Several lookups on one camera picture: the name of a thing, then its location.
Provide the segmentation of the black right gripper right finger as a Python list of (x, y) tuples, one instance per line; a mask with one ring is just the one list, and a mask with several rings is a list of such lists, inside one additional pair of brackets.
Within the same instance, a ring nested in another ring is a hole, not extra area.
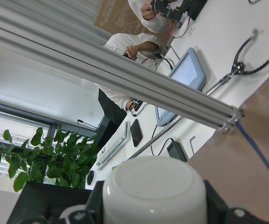
[(208, 180), (204, 180), (208, 224), (224, 224), (229, 207)]

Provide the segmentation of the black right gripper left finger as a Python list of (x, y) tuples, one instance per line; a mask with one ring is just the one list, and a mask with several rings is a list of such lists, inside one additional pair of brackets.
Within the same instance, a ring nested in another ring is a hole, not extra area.
[(103, 224), (103, 185), (104, 181), (96, 182), (86, 203), (86, 216), (89, 224)]

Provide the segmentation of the person's hand holding board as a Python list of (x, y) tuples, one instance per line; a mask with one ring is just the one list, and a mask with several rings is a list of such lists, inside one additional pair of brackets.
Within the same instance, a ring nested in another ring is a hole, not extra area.
[(149, 21), (156, 17), (156, 12), (152, 9), (151, 1), (147, 0), (142, 6), (141, 6), (141, 14), (143, 19)]

